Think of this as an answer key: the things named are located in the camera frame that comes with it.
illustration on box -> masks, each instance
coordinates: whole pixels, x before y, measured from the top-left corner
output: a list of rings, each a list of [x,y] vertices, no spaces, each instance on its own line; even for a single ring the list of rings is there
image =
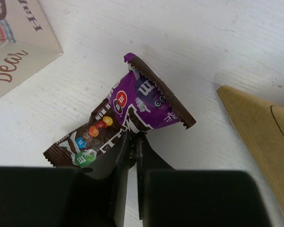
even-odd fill
[[[6,15],[7,9],[5,0],[0,0],[0,47],[2,47],[6,43],[16,42],[9,23],[5,19]]]

scratched white surface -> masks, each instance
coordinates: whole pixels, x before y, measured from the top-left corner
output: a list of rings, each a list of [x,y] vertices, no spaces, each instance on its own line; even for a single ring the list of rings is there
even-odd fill
[[[228,84],[284,103],[284,0],[40,0],[64,55],[0,99],[0,166],[50,166],[42,153],[85,123],[127,73],[148,62],[197,120],[149,133],[181,169],[242,169],[256,180],[274,226],[284,218],[217,98]],[[140,227],[135,170],[126,227]]]

m&m's candy packet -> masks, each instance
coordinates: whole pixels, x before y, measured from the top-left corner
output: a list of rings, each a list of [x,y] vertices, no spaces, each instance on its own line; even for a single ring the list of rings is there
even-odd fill
[[[194,118],[166,84],[133,53],[124,57],[129,72],[91,113],[89,122],[54,143],[44,156],[53,166],[85,167],[109,152],[122,133],[135,135]]]

